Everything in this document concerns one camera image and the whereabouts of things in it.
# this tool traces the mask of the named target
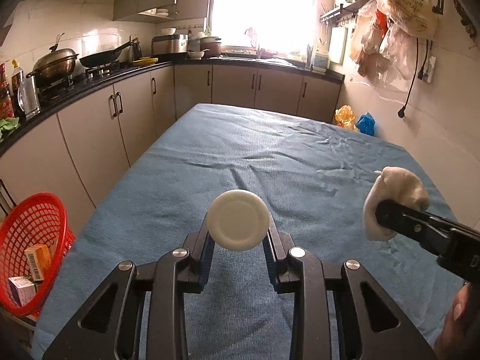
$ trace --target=cooking pot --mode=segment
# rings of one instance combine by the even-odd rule
[[[205,58],[222,55],[222,42],[220,40],[220,38],[213,36],[200,39],[200,50],[208,49],[205,51]]]
[[[35,75],[39,88],[63,79],[75,70],[75,60],[78,57],[75,50],[68,48],[57,50],[62,35],[64,33],[57,35],[57,42],[50,48],[50,54],[41,57],[33,66],[30,74]]]

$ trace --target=white round lid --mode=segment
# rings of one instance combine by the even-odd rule
[[[218,196],[207,212],[210,236],[230,251],[247,251],[257,246],[268,231],[270,214],[257,195],[230,190]]]

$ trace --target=fingernail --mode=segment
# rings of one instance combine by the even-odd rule
[[[460,315],[462,315],[462,312],[463,312],[463,307],[460,303],[458,303],[453,310],[453,320],[456,321],[458,318],[460,318]]]

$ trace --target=frying pan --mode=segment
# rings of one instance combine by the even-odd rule
[[[80,63],[86,68],[95,68],[97,66],[109,64],[110,62],[116,61],[122,50],[130,45],[131,41],[129,40],[114,50],[96,52],[95,54],[84,56],[83,58],[80,58]]]

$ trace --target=triangular cutout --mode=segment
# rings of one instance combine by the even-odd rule
[[[360,284],[360,288],[365,299],[371,329],[375,333],[380,333],[398,326],[398,319],[370,285],[363,282]]]
[[[117,284],[112,284],[107,287],[94,306],[88,311],[85,318],[80,322],[80,326],[83,329],[89,329],[99,333],[107,332],[117,290]]]

